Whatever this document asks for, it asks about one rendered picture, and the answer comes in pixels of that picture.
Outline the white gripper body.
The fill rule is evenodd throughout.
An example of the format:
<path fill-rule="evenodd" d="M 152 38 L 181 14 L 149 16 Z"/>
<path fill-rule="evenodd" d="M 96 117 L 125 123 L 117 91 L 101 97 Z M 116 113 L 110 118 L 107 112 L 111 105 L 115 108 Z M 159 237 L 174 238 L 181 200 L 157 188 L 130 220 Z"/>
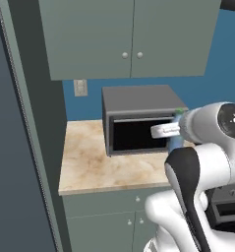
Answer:
<path fill-rule="evenodd" d="M 150 132 L 154 139 L 170 138 L 180 134 L 180 127 L 177 122 L 159 124 L 152 126 Z"/>

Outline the beige wall socket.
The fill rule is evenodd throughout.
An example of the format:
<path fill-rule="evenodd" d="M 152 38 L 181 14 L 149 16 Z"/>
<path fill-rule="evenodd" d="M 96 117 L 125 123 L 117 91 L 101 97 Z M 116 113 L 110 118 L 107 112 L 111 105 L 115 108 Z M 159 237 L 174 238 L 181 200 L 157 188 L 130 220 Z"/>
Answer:
<path fill-rule="evenodd" d="M 74 90 L 75 90 L 75 96 L 87 96 L 88 95 L 88 81 L 75 80 Z"/>

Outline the blue water bottle green cap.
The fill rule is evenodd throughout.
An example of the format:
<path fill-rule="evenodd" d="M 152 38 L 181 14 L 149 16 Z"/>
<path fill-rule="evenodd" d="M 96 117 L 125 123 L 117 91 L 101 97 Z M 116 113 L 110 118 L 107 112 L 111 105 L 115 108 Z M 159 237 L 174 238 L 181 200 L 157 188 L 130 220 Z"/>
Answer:
<path fill-rule="evenodd" d="M 184 113 L 184 110 L 179 108 L 176 110 L 174 118 L 172 119 L 173 122 L 178 122 L 182 115 Z M 182 148 L 184 146 L 184 139 L 181 135 L 173 136 L 169 139 L 168 143 L 168 152 L 171 153 L 173 150 Z"/>

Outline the dark grey microwave oven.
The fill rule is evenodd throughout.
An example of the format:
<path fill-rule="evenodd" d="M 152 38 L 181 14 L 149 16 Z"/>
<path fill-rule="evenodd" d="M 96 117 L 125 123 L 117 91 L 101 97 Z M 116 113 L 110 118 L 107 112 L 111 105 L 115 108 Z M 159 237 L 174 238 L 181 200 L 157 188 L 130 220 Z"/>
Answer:
<path fill-rule="evenodd" d="M 169 138 L 154 139 L 150 128 L 170 123 L 188 107 L 168 85 L 103 87 L 102 126 L 109 157 L 165 152 Z"/>

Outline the grey-green drawer front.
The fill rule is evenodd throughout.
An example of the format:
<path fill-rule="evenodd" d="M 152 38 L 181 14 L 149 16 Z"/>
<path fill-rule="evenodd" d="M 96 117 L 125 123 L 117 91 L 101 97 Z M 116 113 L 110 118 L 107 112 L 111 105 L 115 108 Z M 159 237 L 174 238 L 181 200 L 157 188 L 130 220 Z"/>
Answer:
<path fill-rule="evenodd" d="M 169 190 L 169 186 L 63 196 L 66 218 L 140 211 L 148 196 Z"/>

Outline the dark extractor hood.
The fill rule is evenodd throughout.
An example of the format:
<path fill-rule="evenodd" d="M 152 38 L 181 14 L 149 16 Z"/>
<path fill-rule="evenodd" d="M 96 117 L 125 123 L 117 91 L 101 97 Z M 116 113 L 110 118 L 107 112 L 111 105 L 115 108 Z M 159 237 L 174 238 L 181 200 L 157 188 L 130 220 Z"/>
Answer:
<path fill-rule="evenodd" d="M 222 10 L 235 11 L 235 0 L 221 0 L 220 8 Z"/>

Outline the grey-green base cupboard door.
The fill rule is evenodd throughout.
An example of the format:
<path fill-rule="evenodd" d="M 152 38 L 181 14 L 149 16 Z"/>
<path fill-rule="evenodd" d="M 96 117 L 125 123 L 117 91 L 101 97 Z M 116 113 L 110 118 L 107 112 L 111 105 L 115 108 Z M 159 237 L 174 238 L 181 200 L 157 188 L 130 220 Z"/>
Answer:
<path fill-rule="evenodd" d="M 135 226 L 133 235 L 133 252 L 144 252 L 146 244 L 153 238 L 156 232 L 156 224 L 147 218 L 145 211 L 135 213 Z"/>
<path fill-rule="evenodd" d="M 132 212 L 69 218 L 72 252 L 132 252 L 134 222 Z"/>

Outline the grey-green wall cupboard door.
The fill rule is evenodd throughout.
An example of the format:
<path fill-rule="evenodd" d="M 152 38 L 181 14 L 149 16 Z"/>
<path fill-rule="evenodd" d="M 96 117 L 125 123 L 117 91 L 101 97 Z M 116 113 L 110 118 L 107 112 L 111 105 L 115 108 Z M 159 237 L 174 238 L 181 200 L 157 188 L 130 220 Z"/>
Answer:
<path fill-rule="evenodd" d="M 135 0 L 132 76 L 205 73 L 221 0 Z M 137 53 L 144 54 L 142 59 Z"/>
<path fill-rule="evenodd" d="M 133 8 L 134 0 L 39 0 L 50 77 L 129 77 Z"/>

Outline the dark grey-green fridge housing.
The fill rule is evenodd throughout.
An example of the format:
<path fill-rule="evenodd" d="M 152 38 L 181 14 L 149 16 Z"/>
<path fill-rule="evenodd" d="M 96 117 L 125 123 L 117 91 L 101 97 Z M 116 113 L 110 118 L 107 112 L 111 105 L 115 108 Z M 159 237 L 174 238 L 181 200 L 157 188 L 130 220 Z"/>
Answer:
<path fill-rule="evenodd" d="M 62 83 L 50 78 L 38 0 L 8 0 L 8 5 L 18 46 L 15 60 L 22 66 L 27 86 L 30 134 L 57 252 L 72 252 L 58 195 L 67 125 Z"/>

